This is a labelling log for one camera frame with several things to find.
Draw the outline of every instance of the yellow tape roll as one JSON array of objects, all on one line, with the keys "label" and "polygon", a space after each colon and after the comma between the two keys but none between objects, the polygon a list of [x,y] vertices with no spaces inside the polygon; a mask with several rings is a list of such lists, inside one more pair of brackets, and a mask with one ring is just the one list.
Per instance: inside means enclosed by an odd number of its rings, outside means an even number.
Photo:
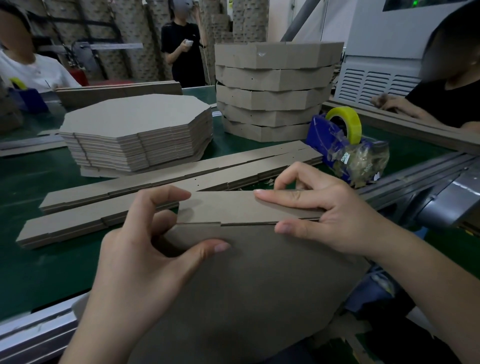
[{"label": "yellow tape roll", "polygon": [[347,126],[347,139],[350,144],[358,144],[361,139],[361,123],[357,112],[348,106],[341,106],[339,108],[331,109],[326,119],[331,120],[335,116],[340,117]]}]

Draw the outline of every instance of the fingernail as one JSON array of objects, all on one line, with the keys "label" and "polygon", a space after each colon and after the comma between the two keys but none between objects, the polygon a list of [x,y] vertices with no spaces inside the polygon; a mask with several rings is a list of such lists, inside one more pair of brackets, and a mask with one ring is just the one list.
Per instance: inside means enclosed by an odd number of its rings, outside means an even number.
[{"label": "fingernail", "polygon": [[229,247],[229,243],[220,243],[219,245],[215,245],[214,251],[215,253],[221,253],[226,251]]},{"label": "fingernail", "polygon": [[292,232],[292,226],[290,224],[283,224],[278,227],[280,234],[290,234]]}]

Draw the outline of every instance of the black t-shirt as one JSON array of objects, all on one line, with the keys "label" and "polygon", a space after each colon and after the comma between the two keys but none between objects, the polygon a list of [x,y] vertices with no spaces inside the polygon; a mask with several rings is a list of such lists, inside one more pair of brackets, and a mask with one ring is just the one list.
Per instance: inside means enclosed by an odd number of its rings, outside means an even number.
[{"label": "black t-shirt", "polygon": [[445,125],[461,128],[469,121],[480,121],[480,80],[445,90],[446,80],[420,83],[406,97]]},{"label": "black t-shirt", "polygon": [[162,27],[162,52],[173,53],[185,40],[193,40],[188,52],[182,52],[173,62],[173,79],[182,87],[205,86],[204,67],[200,55],[200,32],[197,24],[187,23],[185,26],[174,22]]}]

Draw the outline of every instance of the white machine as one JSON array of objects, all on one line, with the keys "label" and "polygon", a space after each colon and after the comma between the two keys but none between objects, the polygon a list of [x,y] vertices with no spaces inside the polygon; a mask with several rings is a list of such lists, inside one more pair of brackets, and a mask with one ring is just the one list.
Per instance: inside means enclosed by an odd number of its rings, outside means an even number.
[{"label": "white machine", "polygon": [[358,1],[335,98],[371,106],[383,92],[406,96],[420,82],[430,34],[468,1]]}]

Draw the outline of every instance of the person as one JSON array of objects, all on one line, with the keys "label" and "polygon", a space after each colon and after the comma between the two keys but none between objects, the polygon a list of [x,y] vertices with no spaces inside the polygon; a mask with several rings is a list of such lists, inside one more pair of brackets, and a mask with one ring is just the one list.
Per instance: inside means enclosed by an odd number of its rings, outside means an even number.
[{"label": "person", "polygon": [[0,1],[0,42],[0,75],[6,85],[16,78],[40,93],[81,87],[56,59],[35,54],[27,17],[5,1]]},{"label": "person", "polygon": [[[285,190],[294,181],[302,191]],[[283,206],[324,208],[318,222],[288,219],[277,223],[275,232],[374,260],[410,294],[463,363],[480,363],[480,281],[473,275],[378,214],[346,183],[307,164],[294,163],[276,179],[274,190],[254,193]],[[155,212],[156,206],[190,195],[174,186],[137,193],[123,227],[103,239],[90,299],[61,364],[126,362],[200,264],[234,249],[209,239],[166,258],[152,246],[152,238],[177,219],[168,210]]]},{"label": "person", "polygon": [[432,32],[423,54],[420,82],[406,97],[382,94],[372,103],[427,124],[480,133],[480,0],[448,15]]},{"label": "person", "polygon": [[172,22],[162,27],[161,50],[172,65],[173,79],[182,87],[205,86],[200,47],[206,47],[207,38],[197,25],[200,24],[198,6],[193,7],[197,24],[187,22],[190,10],[185,0],[168,0],[168,9]]}]

